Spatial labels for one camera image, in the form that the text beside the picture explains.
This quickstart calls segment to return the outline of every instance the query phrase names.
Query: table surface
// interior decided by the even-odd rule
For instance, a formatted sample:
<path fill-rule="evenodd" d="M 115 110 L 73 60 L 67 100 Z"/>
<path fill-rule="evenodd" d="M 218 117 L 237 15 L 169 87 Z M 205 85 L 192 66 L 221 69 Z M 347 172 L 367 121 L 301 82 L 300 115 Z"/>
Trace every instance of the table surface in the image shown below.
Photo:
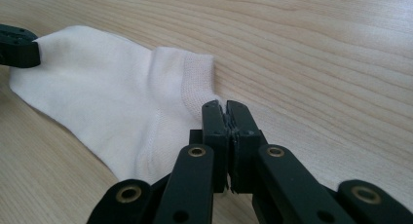
<path fill-rule="evenodd" d="M 413 209 L 413 0 L 0 0 L 38 36 L 82 24 L 215 57 L 215 90 L 321 183 L 374 183 Z M 117 182 L 0 67 L 0 222 L 85 223 Z M 256 223 L 214 195 L 213 223 Z"/>

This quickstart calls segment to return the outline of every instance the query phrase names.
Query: wood grain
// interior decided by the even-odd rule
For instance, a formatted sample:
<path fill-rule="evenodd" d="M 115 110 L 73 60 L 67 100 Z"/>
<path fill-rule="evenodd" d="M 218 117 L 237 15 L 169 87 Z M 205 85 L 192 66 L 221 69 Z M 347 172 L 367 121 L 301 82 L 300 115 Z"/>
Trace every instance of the wood grain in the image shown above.
<path fill-rule="evenodd" d="M 366 180 L 413 210 L 413 0 L 0 0 L 0 22 L 214 55 L 216 92 L 320 183 Z M 116 179 L 0 78 L 0 222 L 85 223 Z M 257 222 L 250 196 L 215 195 L 213 222 Z"/>

